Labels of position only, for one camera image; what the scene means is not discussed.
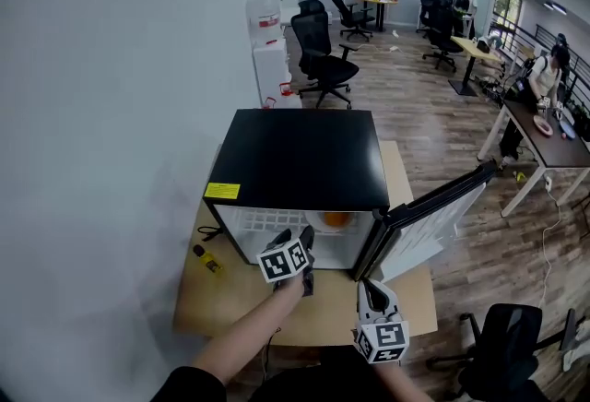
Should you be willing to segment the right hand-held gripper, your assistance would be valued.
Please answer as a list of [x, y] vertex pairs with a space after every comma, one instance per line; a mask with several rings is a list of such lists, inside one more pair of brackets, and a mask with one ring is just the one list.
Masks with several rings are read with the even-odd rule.
[[399, 310], [398, 298], [382, 282], [364, 278], [358, 284], [357, 351], [369, 364], [400, 364], [409, 347], [409, 324]]

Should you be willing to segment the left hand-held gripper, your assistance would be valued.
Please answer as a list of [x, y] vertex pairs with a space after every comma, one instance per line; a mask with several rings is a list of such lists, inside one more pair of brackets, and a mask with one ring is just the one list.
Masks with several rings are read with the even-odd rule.
[[311, 225], [306, 226], [300, 237], [295, 239], [291, 239], [291, 230], [285, 229], [270, 248], [256, 256], [265, 282], [273, 287], [273, 291], [279, 290], [291, 278], [302, 277], [303, 296], [313, 296], [314, 236]]

